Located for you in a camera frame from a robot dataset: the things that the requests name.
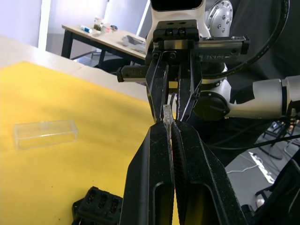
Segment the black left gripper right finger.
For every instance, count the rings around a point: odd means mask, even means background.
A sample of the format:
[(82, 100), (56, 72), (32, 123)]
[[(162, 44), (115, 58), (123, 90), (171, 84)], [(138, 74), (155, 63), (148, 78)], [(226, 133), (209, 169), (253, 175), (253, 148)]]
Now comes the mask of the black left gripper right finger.
[(172, 158), (181, 225), (245, 225), (225, 168), (189, 124), (171, 126)]

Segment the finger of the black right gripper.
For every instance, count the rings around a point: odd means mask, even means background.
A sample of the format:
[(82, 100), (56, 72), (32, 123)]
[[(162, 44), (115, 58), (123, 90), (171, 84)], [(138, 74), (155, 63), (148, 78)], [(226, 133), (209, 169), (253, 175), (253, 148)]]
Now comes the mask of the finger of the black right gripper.
[(155, 122), (163, 120), (163, 105), (169, 95), (169, 65), (176, 58), (175, 51), (158, 51), (152, 54), (152, 61), (146, 74), (147, 96)]
[(177, 116), (176, 119), (186, 121), (199, 98), (202, 82), (202, 71), (199, 56), (193, 51), (187, 54), (187, 58), (180, 64)]

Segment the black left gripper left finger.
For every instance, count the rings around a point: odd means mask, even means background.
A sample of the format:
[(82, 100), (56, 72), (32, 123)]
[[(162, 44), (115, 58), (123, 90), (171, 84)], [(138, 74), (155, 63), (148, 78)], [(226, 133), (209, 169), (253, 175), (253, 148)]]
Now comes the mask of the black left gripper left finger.
[(164, 122), (151, 126), (131, 160), (126, 176), (121, 225), (170, 225), (174, 174)]

